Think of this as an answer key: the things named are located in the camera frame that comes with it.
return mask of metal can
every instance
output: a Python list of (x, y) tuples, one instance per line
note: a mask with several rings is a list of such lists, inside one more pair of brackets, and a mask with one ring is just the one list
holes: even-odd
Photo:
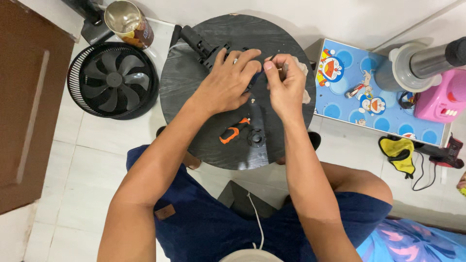
[(105, 10), (105, 23), (124, 42), (148, 48), (154, 40), (154, 32), (139, 8), (125, 0), (111, 3)]

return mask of brown wooden door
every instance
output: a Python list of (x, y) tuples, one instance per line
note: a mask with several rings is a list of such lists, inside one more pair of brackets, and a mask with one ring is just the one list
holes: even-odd
[(73, 40), (0, 0), (0, 214), (41, 197)]

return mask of fan blade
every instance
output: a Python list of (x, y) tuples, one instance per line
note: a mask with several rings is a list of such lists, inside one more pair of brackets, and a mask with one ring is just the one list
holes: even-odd
[(109, 72), (117, 71), (117, 57), (121, 54), (120, 51), (109, 51), (102, 55), (102, 63)]
[(137, 95), (136, 91), (133, 89), (125, 86), (124, 84), (121, 84), (119, 86), (123, 93), (126, 95), (126, 98), (128, 99), (128, 104), (126, 105), (127, 110), (131, 110), (139, 104), (139, 96)]
[(102, 73), (98, 68), (97, 68), (97, 65), (96, 65), (96, 62), (94, 60), (92, 60), (89, 65), (87, 65), (87, 67), (84, 69), (84, 74), (87, 76), (87, 77), (90, 77), (90, 78), (95, 78), (95, 79), (106, 79), (107, 78), (107, 75)]
[(105, 112), (112, 112), (113, 110), (115, 110), (115, 108), (117, 107), (116, 103), (118, 102), (118, 94), (116, 92), (117, 92), (117, 89), (114, 88), (107, 102), (99, 106), (100, 110), (103, 110)]
[(133, 67), (136, 66), (144, 66), (144, 63), (135, 55), (129, 55), (121, 62), (120, 68), (118, 68), (118, 73), (125, 76)]
[(149, 87), (149, 77), (143, 73), (135, 73), (124, 77), (126, 84), (140, 84), (145, 90)]
[(84, 93), (86, 97), (93, 98), (93, 97), (96, 97), (102, 94), (102, 92), (104, 92), (108, 87), (109, 85), (107, 84), (97, 86), (97, 87), (92, 87), (92, 86), (88, 86), (85, 84), (82, 86), (82, 92)]

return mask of round black table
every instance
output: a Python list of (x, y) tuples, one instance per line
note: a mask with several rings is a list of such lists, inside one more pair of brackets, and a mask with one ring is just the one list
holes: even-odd
[[(304, 122), (309, 126), (315, 107), (315, 81), (309, 60), (302, 48), (279, 26), (250, 15), (227, 14), (204, 21), (193, 29), (212, 46), (233, 46), (257, 48), (262, 54), (256, 60), (278, 53), (292, 54), (308, 66), (306, 91), (311, 97), (309, 104), (302, 105)], [(165, 62), (160, 80), (160, 102), (165, 120), (169, 123), (179, 112), (186, 100), (194, 93), (208, 75), (208, 71), (197, 59), (199, 55), (183, 40), (171, 49)], [(252, 87), (255, 102), (260, 105), (264, 120), (266, 144), (252, 148), (247, 143), (247, 131), (224, 145), (219, 136), (223, 131), (247, 117), (247, 104), (236, 110), (212, 116), (199, 130), (188, 151), (200, 160), (213, 166), (243, 170), (254, 169), (275, 162), (285, 155), (283, 126), (272, 109), (265, 74)]]

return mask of orange screwdriver handle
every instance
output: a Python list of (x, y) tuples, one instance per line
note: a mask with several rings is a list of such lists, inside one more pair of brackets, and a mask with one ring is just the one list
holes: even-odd
[(249, 124), (249, 120), (247, 118), (243, 118), (237, 124), (227, 128), (225, 132), (219, 136), (220, 142), (223, 144), (230, 142), (233, 138), (240, 134), (240, 131), (243, 130), (243, 128), (247, 127)]

